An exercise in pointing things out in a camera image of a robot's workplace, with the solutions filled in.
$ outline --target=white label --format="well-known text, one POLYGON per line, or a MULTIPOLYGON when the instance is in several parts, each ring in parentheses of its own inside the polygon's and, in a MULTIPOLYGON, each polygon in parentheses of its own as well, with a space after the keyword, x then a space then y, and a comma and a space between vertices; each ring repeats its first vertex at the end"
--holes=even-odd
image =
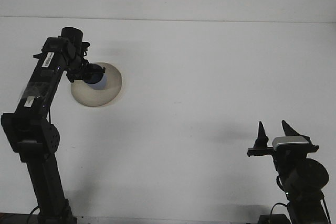
POLYGON ((46 57, 46 59, 44 60, 44 62, 43 62, 43 64, 42 64, 42 67, 43 67, 43 68, 48 68, 48 67, 49 67, 49 65, 50 65, 50 63, 51 63, 51 60, 52 60, 54 54, 55 54, 54 52, 49 52, 49 53, 47 54, 47 57, 46 57))
POLYGON ((25 103, 25 107, 29 107, 31 108, 33 105, 33 101, 34 101, 35 97, 27 97, 26 103, 25 103))

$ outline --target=cable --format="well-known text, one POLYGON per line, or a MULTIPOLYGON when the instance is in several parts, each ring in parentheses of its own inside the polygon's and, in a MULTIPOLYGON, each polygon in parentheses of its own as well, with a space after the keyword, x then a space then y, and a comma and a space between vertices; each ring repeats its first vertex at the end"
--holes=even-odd
POLYGON ((282 191, 285 191, 285 190, 284 190, 284 187, 282 186, 282 184, 281 184, 281 182, 280 182, 280 177, 279 177, 279 175, 277 176, 277 185, 278 185, 278 187, 279 187, 282 191))
POLYGON ((326 210, 326 213, 327 213, 328 222, 329 222, 329 224, 331 224, 331 219, 330 219, 330 216, 329 216, 329 212, 328 212, 328 208, 327 208, 326 200, 323 198, 322 201, 323 201, 323 204, 324 204, 324 208, 325 208, 325 210, 326 210))
POLYGON ((28 215, 26 224, 29 224, 29 220, 30 220, 31 216, 33 215, 33 213, 34 213, 38 208, 39 208, 39 206, 35 207, 35 208, 30 212, 30 214, 28 215))
POLYGON ((49 108, 49 123, 51 124, 50 108, 49 108))
POLYGON ((272 209, 271 209, 271 213, 270 213, 270 215, 269 215, 269 224, 271 224, 271 217, 272 217, 273 209, 275 208, 276 205, 282 205, 282 206, 284 206, 284 207, 287 208, 287 205, 284 204, 284 203, 281 203, 281 202, 278 202, 278 203, 274 204, 274 206, 273 206, 272 209))

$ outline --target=black robotic arm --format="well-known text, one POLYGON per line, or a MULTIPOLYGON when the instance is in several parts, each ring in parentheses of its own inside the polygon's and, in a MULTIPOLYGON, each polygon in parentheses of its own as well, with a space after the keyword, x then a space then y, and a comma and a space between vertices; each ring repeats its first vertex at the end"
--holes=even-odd
POLYGON ((64 71, 70 82, 99 81, 104 69, 84 59, 89 47, 83 33, 72 27, 57 38, 48 38, 15 113, 4 113, 1 125, 14 152, 27 164, 40 209, 39 224, 75 224, 64 197, 55 152, 59 132, 47 121, 55 92, 64 71))

